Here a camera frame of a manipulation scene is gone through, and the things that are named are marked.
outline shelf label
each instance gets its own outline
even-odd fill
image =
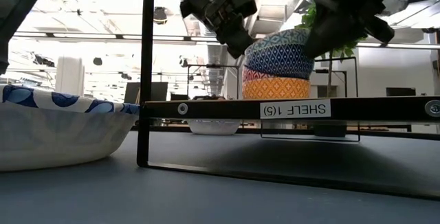
[[[266,102],[260,104],[261,119],[331,117],[330,99]]]

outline stacked bowls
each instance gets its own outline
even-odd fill
[[[309,30],[293,29],[261,39],[245,51],[243,98],[308,98],[314,60],[304,44]]]

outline desk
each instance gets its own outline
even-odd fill
[[[0,174],[0,223],[438,223],[440,202],[92,163]]]

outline blue patterned paper bowl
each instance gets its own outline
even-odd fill
[[[0,171],[81,164],[115,152],[139,106],[0,85]]]
[[[263,74],[308,80],[315,63],[303,53],[308,36],[306,29],[267,36],[246,49],[245,66]]]

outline white bowl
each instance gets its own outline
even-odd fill
[[[236,120],[188,120],[191,132],[198,135],[234,135],[240,124]]]
[[[0,85],[0,171],[81,164],[119,148],[139,107]]]

